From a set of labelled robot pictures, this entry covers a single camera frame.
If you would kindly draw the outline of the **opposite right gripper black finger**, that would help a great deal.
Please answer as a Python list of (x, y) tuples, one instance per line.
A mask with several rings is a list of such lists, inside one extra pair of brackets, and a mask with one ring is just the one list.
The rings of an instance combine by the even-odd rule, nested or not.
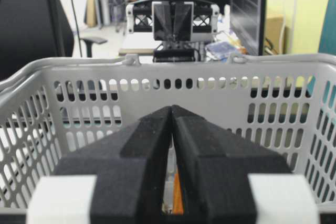
[(153, 2), (153, 35), (155, 40), (172, 40), (171, 7), (168, 2)]
[(190, 39), (190, 5), (176, 3), (174, 16), (175, 39)]

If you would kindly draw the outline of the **white black opposite gripper body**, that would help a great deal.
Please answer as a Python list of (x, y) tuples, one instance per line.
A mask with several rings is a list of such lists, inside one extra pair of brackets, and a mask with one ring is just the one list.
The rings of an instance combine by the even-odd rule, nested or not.
[(219, 7), (208, 2), (193, 1), (146, 1), (133, 2), (126, 6), (127, 31), (129, 33), (151, 33), (153, 35), (153, 2), (168, 2), (171, 7), (172, 26), (174, 27), (175, 6), (178, 2), (190, 5), (190, 39), (157, 41), (210, 41), (217, 32)]

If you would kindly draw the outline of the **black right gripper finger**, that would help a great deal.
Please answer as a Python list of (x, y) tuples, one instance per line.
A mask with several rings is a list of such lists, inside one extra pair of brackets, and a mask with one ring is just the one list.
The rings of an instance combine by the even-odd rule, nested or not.
[(172, 120), (186, 220), (320, 223), (305, 177), (282, 155), (178, 105)]
[(64, 155), (42, 178), (27, 223), (163, 223), (171, 108)]

